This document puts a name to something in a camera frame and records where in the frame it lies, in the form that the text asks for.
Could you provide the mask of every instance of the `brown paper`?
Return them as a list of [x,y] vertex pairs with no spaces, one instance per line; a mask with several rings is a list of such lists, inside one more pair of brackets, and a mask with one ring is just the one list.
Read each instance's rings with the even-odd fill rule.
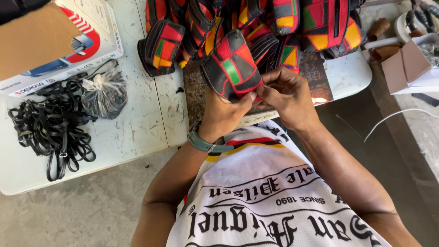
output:
[[372,51],[371,57],[378,62],[382,62],[395,55],[402,47],[403,45],[401,43],[394,43],[383,47],[378,47]]
[[389,28],[389,20],[387,18],[379,18],[367,33],[368,40],[377,41]]

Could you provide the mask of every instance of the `candle flame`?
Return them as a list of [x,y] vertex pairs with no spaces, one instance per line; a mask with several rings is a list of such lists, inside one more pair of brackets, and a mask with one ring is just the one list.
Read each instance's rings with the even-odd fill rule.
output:
[[320,103],[325,103],[325,102],[327,102],[328,100],[327,99],[325,99],[325,98],[313,98],[313,103],[314,104],[320,104]]

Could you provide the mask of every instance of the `white cable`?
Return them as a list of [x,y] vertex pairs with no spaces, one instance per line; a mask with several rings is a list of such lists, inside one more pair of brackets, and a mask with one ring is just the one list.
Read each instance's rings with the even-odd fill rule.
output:
[[376,128],[380,123],[384,122],[386,119],[390,118],[391,116],[394,116],[394,115],[396,115],[396,114],[398,114],[398,113],[402,113],[402,112],[405,112],[405,111],[421,111],[421,112],[425,112],[426,114],[428,114],[428,115],[430,115],[430,116],[432,116],[432,117],[435,117],[435,118],[438,118],[438,119],[439,119],[439,116],[433,115],[433,114],[431,114],[430,112],[428,112],[428,111],[426,111],[426,110],[422,110],[422,109],[418,109],[418,108],[410,108],[410,109],[405,109],[405,110],[402,110],[402,111],[399,111],[399,112],[395,112],[395,113],[392,113],[392,114],[388,115],[388,116],[385,117],[383,120],[379,121],[379,122],[378,122],[378,123],[372,128],[372,130],[370,131],[370,133],[366,136],[366,138],[364,139],[364,142],[366,142],[367,138],[369,138],[369,136],[372,134],[372,132],[374,132],[375,128]]

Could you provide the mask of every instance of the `product box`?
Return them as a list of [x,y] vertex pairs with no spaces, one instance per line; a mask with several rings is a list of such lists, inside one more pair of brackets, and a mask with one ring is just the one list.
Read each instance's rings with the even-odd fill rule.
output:
[[0,25],[0,94],[22,97],[123,55],[104,0],[55,0]]
[[439,36],[430,33],[413,38],[381,63],[390,94],[439,91],[439,67],[431,65],[418,47],[425,43],[439,43]]

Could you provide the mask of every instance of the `watch buckle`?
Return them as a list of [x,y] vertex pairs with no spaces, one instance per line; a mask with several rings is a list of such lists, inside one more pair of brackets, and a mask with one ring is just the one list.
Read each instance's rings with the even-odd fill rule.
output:
[[215,148],[215,146],[216,146],[216,142],[212,145],[212,147],[209,148],[209,151],[207,151],[207,153],[212,152],[212,150]]

